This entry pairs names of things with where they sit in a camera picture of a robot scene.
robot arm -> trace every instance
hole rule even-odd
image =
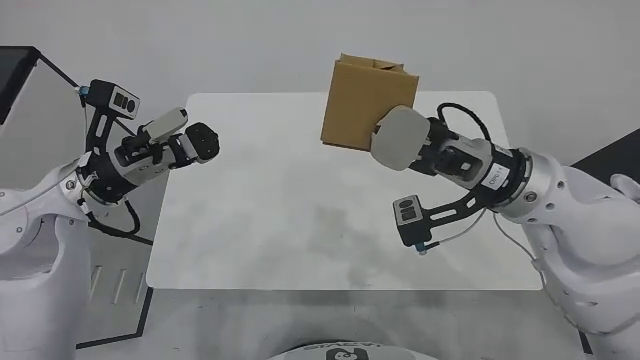
[[[372,134],[372,156],[394,169],[441,175],[469,191],[424,209],[394,202],[406,246],[424,253],[432,228],[487,208],[522,225],[545,289],[567,320],[589,335],[599,359],[640,358],[640,206],[582,171],[525,149],[468,139],[442,119],[392,109]],[[616,185],[629,181],[615,181]],[[449,212],[449,215],[437,215]]]
[[[169,169],[204,163],[219,151],[218,136],[187,123],[175,109],[138,129],[136,136],[107,150],[116,118],[133,119],[140,100],[121,87],[94,80],[79,89],[83,104],[95,107],[87,151],[78,161],[52,170],[28,191],[0,190],[0,358],[67,360],[89,300],[90,253],[87,226],[126,237],[140,228],[126,194]],[[124,199],[132,231],[101,224],[84,201]]]

